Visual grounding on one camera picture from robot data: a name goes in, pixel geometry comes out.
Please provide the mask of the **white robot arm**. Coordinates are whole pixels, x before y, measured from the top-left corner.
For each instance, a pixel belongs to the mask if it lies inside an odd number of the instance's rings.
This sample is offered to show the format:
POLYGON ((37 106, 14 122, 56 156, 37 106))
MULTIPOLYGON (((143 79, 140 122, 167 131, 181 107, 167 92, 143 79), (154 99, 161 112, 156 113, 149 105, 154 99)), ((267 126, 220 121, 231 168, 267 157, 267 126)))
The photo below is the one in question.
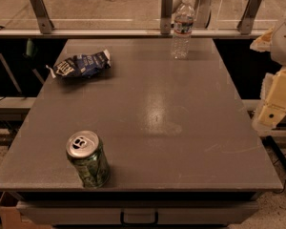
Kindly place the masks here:
POLYGON ((265 74, 253 117, 253 128, 268 132, 286 116, 286 12, 250 45, 250 49, 269 52, 271 59, 281 65, 278 72, 265 74))

